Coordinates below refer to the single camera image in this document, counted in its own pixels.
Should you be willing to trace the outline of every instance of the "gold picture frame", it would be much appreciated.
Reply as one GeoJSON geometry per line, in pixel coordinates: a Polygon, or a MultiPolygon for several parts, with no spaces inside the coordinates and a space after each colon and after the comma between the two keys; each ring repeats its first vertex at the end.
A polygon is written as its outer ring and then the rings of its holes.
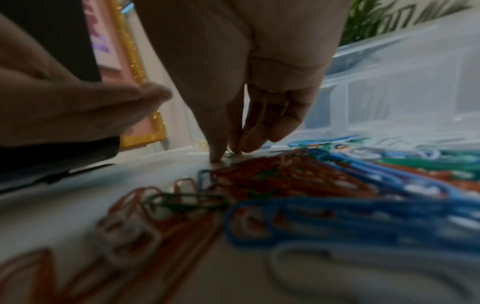
{"type": "MultiPolygon", "coordinates": [[[[144,65],[140,58],[137,46],[130,35],[130,31],[122,14],[122,7],[118,0],[105,0],[108,5],[108,10],[112,16],[115,27],[118,31],[121,44],[130,63],[131,73],[138,85],[148,82],[147,75],[145,73],[144,65]]],[[[121,136],[120,148],[131,148],[136,146],[143,146],[149,143],[154,143],[167,138],[167,132],[165,130],[165,124],[160,114],[160,110],[156,110],[151,113],[150,121],[154,130],[153,134],[136,135],[136,136],[121,136]]]]}

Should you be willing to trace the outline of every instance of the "plastic storage box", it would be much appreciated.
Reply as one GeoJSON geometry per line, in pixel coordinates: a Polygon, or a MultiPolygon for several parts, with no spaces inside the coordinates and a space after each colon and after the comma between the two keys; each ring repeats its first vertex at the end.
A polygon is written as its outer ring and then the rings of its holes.
{"type": "MultiPolygon", "coordinates": [[[[195,149],[204,151],[205,138],[186,111],[195,149]]],[[[277,145],[479,127],[480,11],[470,10],[339,48],[304,123],[277,145]]]]}

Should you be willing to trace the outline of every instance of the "person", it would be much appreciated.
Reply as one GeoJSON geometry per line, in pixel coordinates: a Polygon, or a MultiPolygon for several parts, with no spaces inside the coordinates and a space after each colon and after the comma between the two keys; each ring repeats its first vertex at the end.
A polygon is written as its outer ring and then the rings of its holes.
{"type": "MultiPolygon", "coordinates": [[[[135,0],[140,20],[220,160],[293,132],[315,100],[351,0],[135,0]],[[250,107],[242,126],[244,86],[250,107]]],[[[171,97],[78,80],[0,16],[0,146],[119,135],[171,97]]]]}

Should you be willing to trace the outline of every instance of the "black object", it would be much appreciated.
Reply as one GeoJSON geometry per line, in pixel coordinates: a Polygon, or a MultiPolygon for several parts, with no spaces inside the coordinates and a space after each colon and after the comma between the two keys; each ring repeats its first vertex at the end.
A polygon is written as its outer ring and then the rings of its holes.
{"type": "MultiPolygon", "coordinates": [[[[101,81],[91,48],[82,0],[0,0],[0,13],[10,18],[78,78],[101,81]]],[[[0,191],[14,189],[48,175],[115,157],[120,138],[89,143],[45,144],[0,148],[0,191]]]]}

